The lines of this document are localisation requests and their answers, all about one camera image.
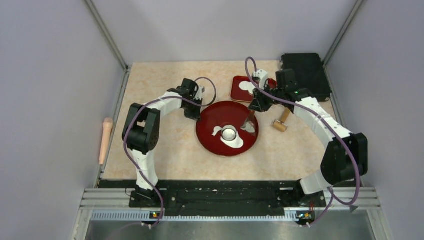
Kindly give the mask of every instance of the wooden rolling pin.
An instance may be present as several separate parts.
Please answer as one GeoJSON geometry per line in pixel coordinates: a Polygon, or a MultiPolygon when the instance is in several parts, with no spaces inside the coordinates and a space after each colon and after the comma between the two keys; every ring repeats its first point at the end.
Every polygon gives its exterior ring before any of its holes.
{"type": "Polygon", "coordinates": [[[98,162],[103,165],[108,152],[109,140],[111,139],[112,128],[114,127],[114,120],[110,117],[106,117],[103,122],[103,136],[101,138],[100,156],[98,162]]]}
{"type": "Polygon", "coordinates": [[[290,115],[290,110],[288,108],[285,108],[280,120],[274,120],[274,123],[272,124],[272,126],[275,129],[279,130],[280,132],[284,133],[288,128],[288,126],[284,123],[286,122],[287,118],[289,118],[289,115],[290,115]]]}

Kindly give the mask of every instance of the beige table surface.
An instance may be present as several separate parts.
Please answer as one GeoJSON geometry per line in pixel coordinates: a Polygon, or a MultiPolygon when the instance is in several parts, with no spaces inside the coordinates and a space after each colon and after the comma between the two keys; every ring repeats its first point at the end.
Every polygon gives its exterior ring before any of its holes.
{"type": "MultiPolygon", "coordinates": [[[[258,61],[257,66],[275,79],[278,61],[258,61]]],[[[136,179],[135,167],[124,153],[121,134],[131,104],[143,104],[176,88],[184,78],[208,77],[217,87],[216,101],[230,101],[234,76],[245,76],[243,61],[134,63],[116,124],[103,179],[136,179]]],[[[203,103],[208,103],[214,90],[206,80],[203,103]]],[[[331,102],[322,107],[334,116],[331,102]]],[[[184,117],[179,109],[160,121],[160,136],[155,152],[159,179],[166,180],[297,180],[320,168],[324,147],[309,127],[290,115],[286,132],[272,127],[283,113],[281,105],[258,113],[257,142],[247,152],[222,157],[207,151],[196,137],[196,122],[184,117]]]]}

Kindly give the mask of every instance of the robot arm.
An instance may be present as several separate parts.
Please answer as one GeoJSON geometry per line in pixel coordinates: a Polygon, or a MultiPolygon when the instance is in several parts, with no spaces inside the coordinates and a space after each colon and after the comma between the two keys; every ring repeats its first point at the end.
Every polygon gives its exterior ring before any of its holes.
{"type": "MultiPolygon", "coordinates": [[[[205,88],[199,86],[194,81],[185,78],[181,86],[169,89],[160,101],[150,104],[138,116],[136,124],[132,127],[127,138],[127,147],[132,154],[133,159],[137,162],[146,179],[154,186],[158,183],[158,176],[155,170],[155,147],[159,140],[159,128],[161,118],[177,109],[184,109],[184,116],[195,121],[200,121],[200,106],[183,101],[181,98],[190,100],[197,104],[202,104],[202,93],[205,88]]],[[[127,133],[131,121],[143,105],[133,103],[128,111],[125,126],[122,132],[122,139],[127,133]]],[[[153,187],[148,184],[137,170],[138,191],[146,197],[152,196],[153,187]]]]}
{"type": "MultiPolygon", "coordinates": [[[[309,90],[299,87],[293,70],[284,69],[276,72],[276,88],[270,88],[266,85],[268,79],[266,71],[258,69],[252,76],[253,80],[258,83],[258,86],[272,96],[295,102],[298,105],[305,106],[317,112],[347,144],[358,164],[359,174],[362,176],[367,173],[367,138],[362,133],[353,134],[351,131],[341,126],[321,107],[309,90]]],[[[289,108],[293,114],[301,118],[312,129],[315,135],[318,136],[322,145],[326,148],[321,162],[321,168],[296,182],[294,192],[296,198],[299,199],[300,202],[307,202],[308,196],[355,177],[352,161],[347,156],[341,143],[323,124],[320,117],[298,106],[274,101],[257,89],[253,91],[253,100],[249,105],[249,109],[257,112],[265,112],[275,104],[283,104],[285,107],[289,108]]]]}

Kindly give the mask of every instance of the red plate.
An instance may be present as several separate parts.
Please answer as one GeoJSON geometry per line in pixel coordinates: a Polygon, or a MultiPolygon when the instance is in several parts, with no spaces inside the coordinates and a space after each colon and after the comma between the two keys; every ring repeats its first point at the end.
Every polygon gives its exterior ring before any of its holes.
{"type": "MultiPolygon", "coordinates": [[[[250,80],[247,76],[235,76],[232,79],[231,99],[237,102],[250,103],[253,100],[253,96],[247,90],[242,90],[239,87],[241,82],[249,83],[250,80]]],[[[271,88],[277,86],[277,82],[272,78],[268,78],[268,84],[271,88]]]]}
{"type": "Polygon", "coordinates": [[[240,127],[249,115],[249,110],[243,104],[234,101],[220,101],[210,105],[200,114],[201,121],[196,124],[196,134],[200,143],[211,153],[220,156],[236,156],[249,150],[258,139],[259,125],[255,117],[255,131],[253,136],[240,127]],[[234,126],[238,135],[243,139],[244,144],[241,148],[232,148],[221,141],[221,132],[212,136],[216,126],[224,127],[226,125],[234,126]]]}

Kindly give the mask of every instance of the gray wall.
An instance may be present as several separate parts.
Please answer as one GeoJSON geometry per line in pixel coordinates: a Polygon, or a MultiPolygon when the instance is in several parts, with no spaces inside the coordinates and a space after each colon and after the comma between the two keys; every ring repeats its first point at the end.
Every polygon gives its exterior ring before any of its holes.
{"type": "Polygon", "coordinates": [[[394,239],[423,239],[424,1],[368,1],[328,70],[394,239]]]}
{"type": "Polygon", "coordinates": [[[355,0],[93,0],[128,63],[325,57],[355,0]]]}
{"type": "Polygon", "coordinates": [[[69,239],[123,72],[82,0],[0,3],[0,239],[69,239]]]}

